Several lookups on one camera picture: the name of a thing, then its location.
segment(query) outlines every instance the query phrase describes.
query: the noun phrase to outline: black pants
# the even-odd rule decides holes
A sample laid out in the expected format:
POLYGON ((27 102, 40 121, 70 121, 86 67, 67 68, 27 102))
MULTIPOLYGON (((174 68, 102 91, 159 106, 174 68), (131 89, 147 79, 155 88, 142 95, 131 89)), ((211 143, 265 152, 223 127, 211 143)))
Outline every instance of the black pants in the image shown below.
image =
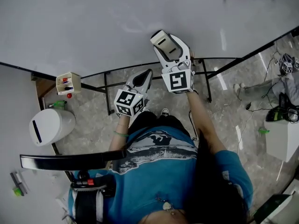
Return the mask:
POLYGON ((169 126, 176 128, 180 131, 182 131, 184 134, 190 137, 190 134, 187 130, 185 130, 184 126, 182 125, 181 121, 179 121, 176 117, 169 115, 164 116, 161 115, 158 119, 157 116, 149 111, 144 111, 141 114, 137 116, 137 118, 134 120, 132 125, 130 126, 128 130, 128 134, 132 134, 142 128, 146 127, 155 127, 155 126, 169 126))

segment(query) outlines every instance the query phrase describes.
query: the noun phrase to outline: gray pants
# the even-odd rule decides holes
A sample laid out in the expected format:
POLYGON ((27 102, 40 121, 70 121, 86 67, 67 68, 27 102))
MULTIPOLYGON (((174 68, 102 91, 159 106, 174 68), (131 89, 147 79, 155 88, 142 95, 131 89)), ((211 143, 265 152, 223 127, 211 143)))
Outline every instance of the gray pants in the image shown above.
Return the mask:
POLYGON ((278 99, 272 90, 272 80, 265 81, 251 87, 241 88, 239 92, 239 99, 243 101, 265 101, 268 102, 267 96, 262 98, 265 94, 268 95, 270 102, 278 104, 278 99))

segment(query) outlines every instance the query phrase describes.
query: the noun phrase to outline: red object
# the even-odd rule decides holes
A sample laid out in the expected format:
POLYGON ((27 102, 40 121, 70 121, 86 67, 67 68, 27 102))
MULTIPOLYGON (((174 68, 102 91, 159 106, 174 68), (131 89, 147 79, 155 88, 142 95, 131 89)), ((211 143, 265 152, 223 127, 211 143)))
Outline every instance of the red object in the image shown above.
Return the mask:
POLYGON ((88 183, 88 185, 94 185, 93 179, 88 179, 87 183, 88 183))

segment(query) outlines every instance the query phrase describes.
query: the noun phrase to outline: round white lid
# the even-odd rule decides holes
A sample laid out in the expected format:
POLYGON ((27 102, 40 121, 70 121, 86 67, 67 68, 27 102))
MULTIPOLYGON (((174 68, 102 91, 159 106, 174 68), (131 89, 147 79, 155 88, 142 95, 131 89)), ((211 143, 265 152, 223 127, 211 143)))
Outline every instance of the round white lid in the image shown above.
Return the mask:
POLYGON ((36 114, 29 124, 29 131, 33 142, 46 145, 59 134, 62 118, 55 109, 45 109, 36 114))

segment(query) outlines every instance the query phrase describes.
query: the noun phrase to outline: black and white sneaker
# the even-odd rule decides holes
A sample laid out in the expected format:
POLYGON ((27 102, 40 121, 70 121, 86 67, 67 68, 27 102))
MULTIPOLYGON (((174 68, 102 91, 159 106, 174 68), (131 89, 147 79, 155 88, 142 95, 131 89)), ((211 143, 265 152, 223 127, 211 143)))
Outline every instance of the black and white sneaker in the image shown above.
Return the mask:
POLYGON ((164 108, 162 111, 161 111, 161 115, 164 115, 164 116, 169 116, 169 110, 167 108, 164 108))

